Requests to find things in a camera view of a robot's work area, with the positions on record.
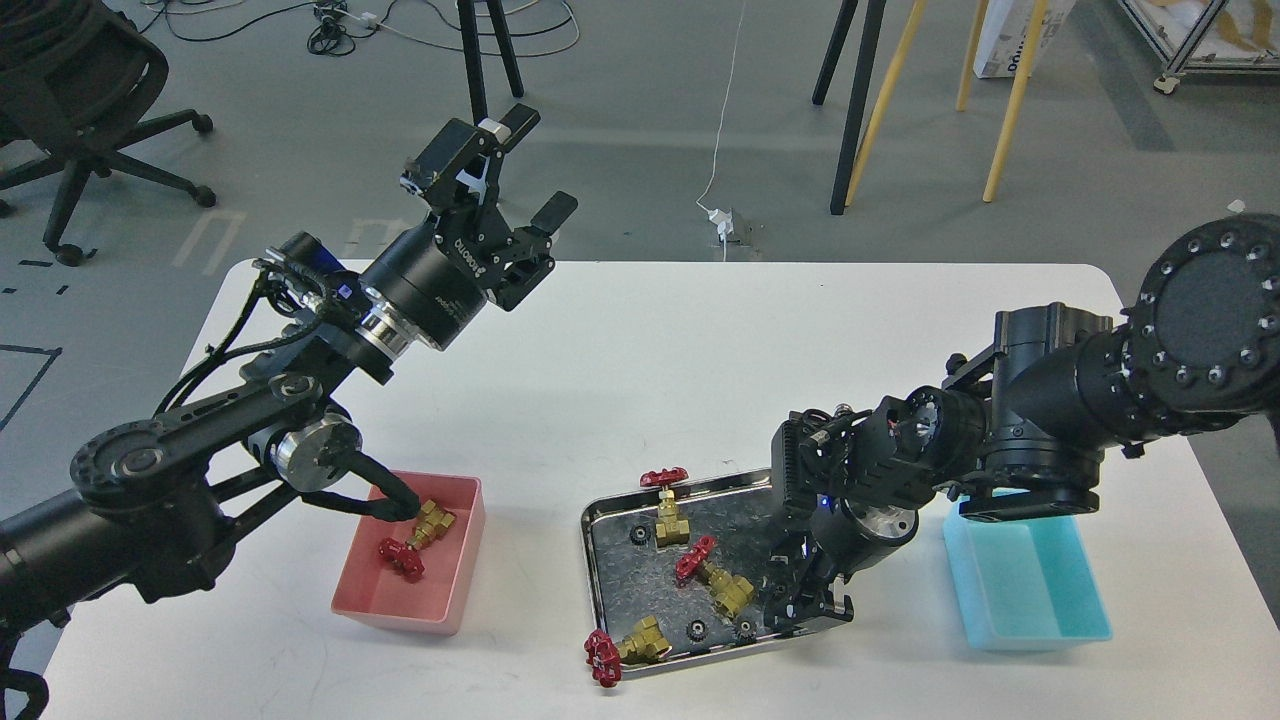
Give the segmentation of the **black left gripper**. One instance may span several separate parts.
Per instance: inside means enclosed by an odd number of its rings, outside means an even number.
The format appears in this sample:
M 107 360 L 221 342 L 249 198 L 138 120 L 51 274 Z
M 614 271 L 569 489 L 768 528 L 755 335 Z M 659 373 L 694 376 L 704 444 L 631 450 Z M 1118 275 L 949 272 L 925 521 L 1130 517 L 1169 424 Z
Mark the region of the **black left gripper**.
M 452 119 L 404 163 L 399 186 L 430 213 L 375 258 L 361 281 L 434 348 L 448 348 L 486 301 L 515 309 L 554 269 L 556 232 L 579 200 L 558 191 L 517 228 L 497 206 L 506 154 L 540 119 L 521 102 L 498 120 Z M 476 245 L 484 232 L 485 252 Z

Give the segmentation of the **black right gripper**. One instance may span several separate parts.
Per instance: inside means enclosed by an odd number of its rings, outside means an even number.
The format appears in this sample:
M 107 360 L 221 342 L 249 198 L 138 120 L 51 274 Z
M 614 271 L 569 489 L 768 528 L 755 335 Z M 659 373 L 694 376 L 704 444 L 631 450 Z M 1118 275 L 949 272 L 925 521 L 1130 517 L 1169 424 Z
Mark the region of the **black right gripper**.
M 918 523 L 916 510 L 820 495 L 808 518 L 778 529 L 758 592 L 762 625 L 772 634 L 792 635 L 851 623 L 852 601 L 847 594 L 837 598 L 832 583 L 904 547 L 915 538 Z

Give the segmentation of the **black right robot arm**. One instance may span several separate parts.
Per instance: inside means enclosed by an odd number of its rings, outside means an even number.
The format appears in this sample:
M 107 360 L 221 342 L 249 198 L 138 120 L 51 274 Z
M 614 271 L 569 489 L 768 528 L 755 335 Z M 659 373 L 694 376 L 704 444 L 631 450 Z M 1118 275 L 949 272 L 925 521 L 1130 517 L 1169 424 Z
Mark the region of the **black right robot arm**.
M 1089 514 L 1110 447 L 1139 457 L 1251 415 L 1276 425 L 1277 237 L 1274 214 L 1206 223 L 1153 263 L 1121 324 L 1061 302 L 1001 311 L 938 387 L 791 413 L 772 448 L 764 625 L 851 621 L 835 582 L 910 542 L 937 495 L 972 521 Z

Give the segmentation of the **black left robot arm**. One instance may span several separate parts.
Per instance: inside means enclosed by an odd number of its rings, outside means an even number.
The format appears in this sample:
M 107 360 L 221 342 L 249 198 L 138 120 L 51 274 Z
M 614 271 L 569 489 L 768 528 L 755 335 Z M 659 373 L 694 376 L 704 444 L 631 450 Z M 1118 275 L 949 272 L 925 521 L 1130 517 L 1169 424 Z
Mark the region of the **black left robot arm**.
M 333 392 L 353 372 L 379 383 L 413 342 L 447 348 L 485 302 L 511 310 L 554 269 L 564 192 L 522 227 L 503 218 L 499 174 L 539 123 L 449 120 L 407 161 L 401 186 L 428 205 L 364 272 L 298 233 L 256 261 L 236 320 L 268 300 L 292 323 L 279 338 L 215 347 L 150 418 L 105 430 L 70 460 L 74 489 L 3 523 L 3 689 L 37 719 L 49 687 L 9 666 L 22 635 L 64 626 L 73 605 L 131 584 L 152 603 L 210 591 L 237 543 L 293 500 L 403 521 L 420 500 L 362 450 Z

